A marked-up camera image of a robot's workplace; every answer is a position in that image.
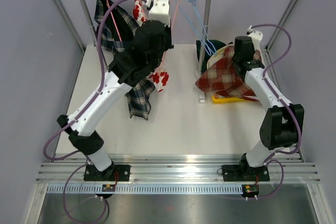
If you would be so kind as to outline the red white floral skirt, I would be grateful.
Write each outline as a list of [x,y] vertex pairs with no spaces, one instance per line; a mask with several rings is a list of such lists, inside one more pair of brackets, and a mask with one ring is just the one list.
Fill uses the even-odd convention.
[[[142,26],[147,20],[141,0],[134,1],[132,15],[139,26]],[[169,80],[169,74],[164,66],[164,60],[161,61],[161,64],[147,77],[147,79],[154,84],[157,92],[163,91]]]

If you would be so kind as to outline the red beige checked skirt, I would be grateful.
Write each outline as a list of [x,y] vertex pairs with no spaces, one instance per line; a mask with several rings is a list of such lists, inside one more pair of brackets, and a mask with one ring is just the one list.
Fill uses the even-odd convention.
[[236,74],[232,61],[233,56],[234,45],[232,44],[225,50],[223,58],[206,69],[195,85],[205,93],[258,102],[253,90]]

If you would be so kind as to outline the dark green plaid skirt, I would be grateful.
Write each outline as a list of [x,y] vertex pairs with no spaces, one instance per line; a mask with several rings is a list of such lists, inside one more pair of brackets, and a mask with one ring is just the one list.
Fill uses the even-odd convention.
[[[233,44],[232,41],[226,44],[226,43],[224,43],[220,40],[210,40],[210,41],[207,42],[207,45],[210,47],[210,49],[212,51],[217,51],[217,50],[219,50],[219,49],[221,49],[221,48],[223,48],[227,45],[232,45],[232,44]],[[197,59],[198,60],[200,58],[199,56],[200,56],[201,48],[203,48],[203,45],[201,44],[201,42],[199,40],[197,40],[196,41],[196,54],[197,54]],[[212,54],[209,55],[207,52],[205,52],[204,61],[207,62],[210,59],[211,56],[212,56]]]

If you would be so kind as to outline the pastel floral skirt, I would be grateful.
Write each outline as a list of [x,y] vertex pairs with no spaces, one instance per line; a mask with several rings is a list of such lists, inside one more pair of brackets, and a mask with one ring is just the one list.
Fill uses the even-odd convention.
[[225,50],[227,48],[230,48],[232,45],[226,45],[220,49],[218,49],[216,51],[215,54],[213,54],[207,61],[207,64],[206,64],[206,69],[209,69],[213,64],[215,64],[216,62],[218,62],[219,60],[221,60],[225,54]]

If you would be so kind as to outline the navy plaid skirt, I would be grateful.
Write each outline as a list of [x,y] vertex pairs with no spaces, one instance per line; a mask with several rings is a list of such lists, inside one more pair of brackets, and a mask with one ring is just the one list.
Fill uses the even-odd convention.
[[[119,29],[122,42],[116,33],[111,16],[107,18],[101,36],[102,49],[111,52],[114,56],[126,49],[130,41],[133,40],[138,23],[125,9],[117,6],[112,10]],[[147,120],[151,111],[149,98],[154,91],[154,84],[147,78],[142,79],[125,96],[128,102],[129,116],[138,116]]]

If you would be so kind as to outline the light blue hanger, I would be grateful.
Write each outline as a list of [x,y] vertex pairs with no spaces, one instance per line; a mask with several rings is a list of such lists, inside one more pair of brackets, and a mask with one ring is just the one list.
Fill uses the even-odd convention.
[[175,3],[176,3],[176,7],[179,9],[179,11],[181,12],[181,14],[184,16],[184,18],[186,19],[186,21],[187,21],[187,23],[189,24],[189,26],[190,26],[190,22],[191,22],[191,24],[197,29],[197,31],[199,32],[199,34],[201,35],[202,34],[202,31],[201,31],[201,28],[200,28],[200,24],[199,24],[199,21],[198,21],[198,19],[197,19],[197,17],[195,16],[195,21],[192,21],[191,19],[190,19],[190,17],[189,17],[189,15],[184,11],[184,9],[180,6],[180,4],[179,4],[179,0],[173,0],[173,1],[175,1]]

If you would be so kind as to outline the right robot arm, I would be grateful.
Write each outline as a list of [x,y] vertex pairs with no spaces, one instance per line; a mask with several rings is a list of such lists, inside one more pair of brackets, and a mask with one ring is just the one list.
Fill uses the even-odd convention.
[[237,174],[244,180],[264,175],[266,166],[277,154],[288,154],[285,148],[301,143],[304,108],[293,104],[268,79],[266,68],[255,58],[257,49],[249,36],[238,36],[234,41],[233,65],[236,74],[254,92],[266,111],[259,130],[259,142],[245,153],[238,165]]

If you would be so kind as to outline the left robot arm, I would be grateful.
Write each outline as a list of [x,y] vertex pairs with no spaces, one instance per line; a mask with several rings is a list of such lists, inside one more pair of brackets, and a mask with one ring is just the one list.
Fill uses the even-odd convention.
[[61,127],[67,124],[72,145],[89,158],[94,171],[109,178],[114,163],[103,148],[96,128],[114,104],[160,65],[164,52],[172,49],[171,22],[145,21],[135,32],[131,45],[117,54],[104,74],[104,80],[90,97],[71,115],[60,115]]

